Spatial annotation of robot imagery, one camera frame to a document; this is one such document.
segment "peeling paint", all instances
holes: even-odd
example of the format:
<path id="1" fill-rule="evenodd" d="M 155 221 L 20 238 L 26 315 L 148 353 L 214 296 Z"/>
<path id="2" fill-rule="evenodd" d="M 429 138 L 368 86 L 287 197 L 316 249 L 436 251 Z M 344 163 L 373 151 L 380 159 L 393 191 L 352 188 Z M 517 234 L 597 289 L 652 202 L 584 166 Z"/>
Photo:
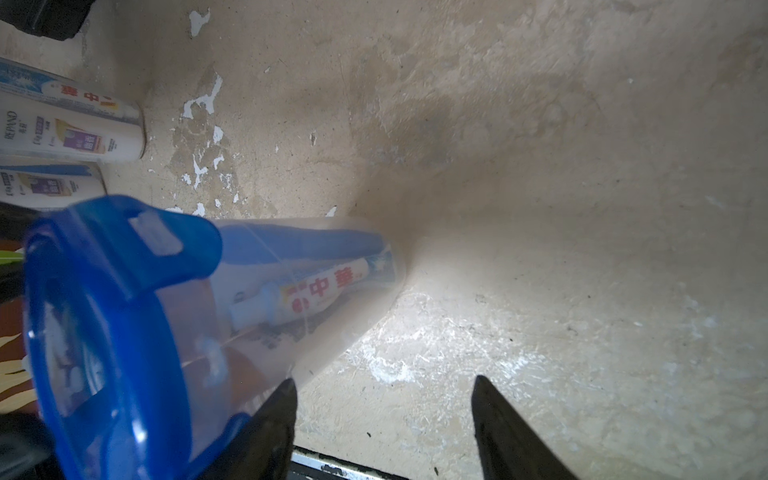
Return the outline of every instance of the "peeling paint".
<path id="1" fill-rule="evenodd" d="M 368 369 L 373 378 L 381 383 L 415 382 L 413 371 L 402 360 L 387 362 L 383 358 L 373 358 L 368 364 Z"/>
<path id="2" fill-rule="evenodd" d="M 200 34 L 200 29 L 210 21 L 210 8 L 205 16 L 193 10 L 190 12 L 190 34 L 192 37 L 197 37 Z"/>
<path id="3" fill-rule="evenodd" d="M 214 125 L 214 145 L 221 143 L 222 138 L 224 138 L 224 131 L 218 125 Z"/>
<path id="4" fill-rule="evenodd" d="M 200 202 L 197 202 L 197 210 L 192 212 L 192 214 L 197 217 L 205 217 L 205 206 Z"/>
<path id="5" fill-rule="evenodd" d="M 232 191 L 232 174 L 219 174 L 219 180 L 224 184 L 224 188 Z"/>
<path id="6" fill-rule="evenodd" d="M 193 188 L 197 190 L 197 186 L 200 185 L 200 182 L 202 182 L 201 178 L 203 175 L 208 173 L 208 167 L 202 167 L 200 168 L 197 165 L 196 160 L 192 160 L 192 163 L 194 164 L 194 186 Z"/>
<path id="7" fill-rule="evenodd" d="M 201 95 L 200 97 L 187 101 L 187 103 L 184 104 L 184 112 L 181 114 L 181 116 L 183 118 L 193 118 L 192 104 L 197 104 L 200 107 L 205 105 L 205 110 L 208 112 L 208 114 L 212 114 L 214 112 L 214 100 L 221 90 L 221 84 L 223 84 L 223 79 L 219 74 L 216 74 L 214 89 L 211 90 L 210 95 Z"/>

